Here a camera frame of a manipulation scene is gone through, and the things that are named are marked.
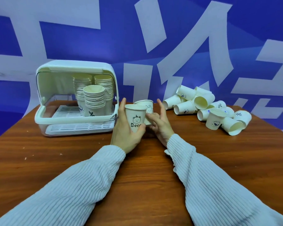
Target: wooden table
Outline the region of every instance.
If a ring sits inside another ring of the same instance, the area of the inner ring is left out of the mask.
[[[110,143],[111,133],[44,137],[34,122],[35,112],[0,137],[0,216]],[[207,129],[195,115],[167,114],[175,133],[283,214],[282,131],[253,116],[247,129],[232,137],[222,129]],[[156,138],[146,135],[122,163],[87,225],[192,225],[184,186],[164,149]]]

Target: white plastic box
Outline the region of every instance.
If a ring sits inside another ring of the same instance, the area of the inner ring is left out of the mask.
[[[115,83],[114,112],[108,116],[84,117],[74,97],[74,73],[92,76],[108,74]],[[78,135],[109,132],[114,128],[119,108],[117,78],[110,64],[100,62],[53,60],[37,69],[37,88],[40,107],[35,122],[45,136]]]

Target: white ribbed sweater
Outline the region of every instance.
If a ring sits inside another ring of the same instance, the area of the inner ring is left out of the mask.
[[[196,226],[283,226],[283,215],[263,204],[196,148],[174,134],[166,154],[186,189]],[[112,145],[68,168],[0,218],[0,226],[84,225],[110,189],[125,153]]]

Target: hand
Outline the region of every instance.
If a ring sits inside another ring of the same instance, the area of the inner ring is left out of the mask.
[[[160,142],[166,147],[169,139],[174,134],[174,131],[166,116],[166,108],[159,99],[157,99],[157,102],[160,106],[161,114],[147,113],[146,117],[150,122],[153,123],[153,125],[150,125],[150,128],[155,132]]]
[[[146,131],[146,125],[139,126],[136,133],[132,132],[125,113],[126,98],[119,105],[119,117],[111,138],[111,145],[121,148],[126,154],[132,151],[140,143]]]

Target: white drying rack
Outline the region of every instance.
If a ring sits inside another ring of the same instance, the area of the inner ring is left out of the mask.
[[[54,113],[53,118],[74,118],[81,117],[78,106],[60,105]],[[78,135],[89,133],[110,132],[114,128],[115,120],[96,122],[96,123],[79,123],[79,124],[51,124],[46,128],[47,135]]]

